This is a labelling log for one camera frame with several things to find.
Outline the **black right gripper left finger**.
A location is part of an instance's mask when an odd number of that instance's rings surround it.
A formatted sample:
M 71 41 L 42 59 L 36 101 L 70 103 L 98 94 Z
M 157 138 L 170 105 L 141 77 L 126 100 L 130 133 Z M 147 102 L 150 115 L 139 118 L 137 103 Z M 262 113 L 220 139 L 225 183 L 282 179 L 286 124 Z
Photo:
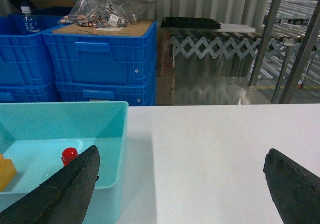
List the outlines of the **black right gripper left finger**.
M 98 180 L 101 157 L 90 146 L 0 213 L 2 224 L 81 224 Z

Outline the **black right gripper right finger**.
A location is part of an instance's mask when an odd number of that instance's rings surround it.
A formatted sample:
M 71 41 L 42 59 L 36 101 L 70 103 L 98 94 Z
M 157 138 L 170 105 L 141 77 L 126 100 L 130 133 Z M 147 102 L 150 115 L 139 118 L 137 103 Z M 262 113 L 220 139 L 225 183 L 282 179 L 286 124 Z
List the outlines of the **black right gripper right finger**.
M 271 148 L 263 167 L 271 198 L 285 224 L 320 222 L 320 178 Z

